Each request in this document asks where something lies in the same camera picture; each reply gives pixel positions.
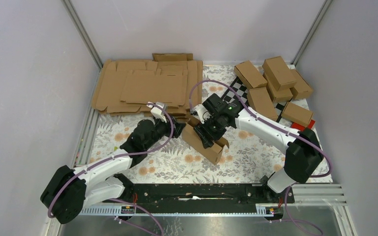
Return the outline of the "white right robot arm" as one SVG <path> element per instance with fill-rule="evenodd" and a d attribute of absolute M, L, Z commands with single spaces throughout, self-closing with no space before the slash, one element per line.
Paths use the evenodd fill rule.
<path fill-rule="evenodd" d="M 216 94 L 191 108 L 200 123 L 194 128 L 204 148 L 210 148 L 228 127 L 247 131 L 276 147 L 285 155 L 284 167 L 275 171 L 263 188 L 266 201 L 276 202 L 295 183 L 306 183 L 324 159 L 315 132 L 283 126 L 238 101 L 228 103 Z"/>

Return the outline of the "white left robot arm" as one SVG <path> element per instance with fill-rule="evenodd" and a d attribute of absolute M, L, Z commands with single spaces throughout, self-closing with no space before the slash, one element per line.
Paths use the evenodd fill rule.
<path fill-rule="evenodd" d="M 67 165 L 56 170 L 40 196 L 48 208 L 48 217 L 56 218 L 61 224 L 72 221 L 83 208 L 117 198 L 127 202 L 133 189 L 114 175 L 130 169 L 143 161 L 148 153 L 154 152 L 156 144 L 163 137 L 178 138 L 186 124 L 172 119 L 164 122 L 158 118 L 144 119 L 127 140 L 107 157 L 78 168 Z"/>

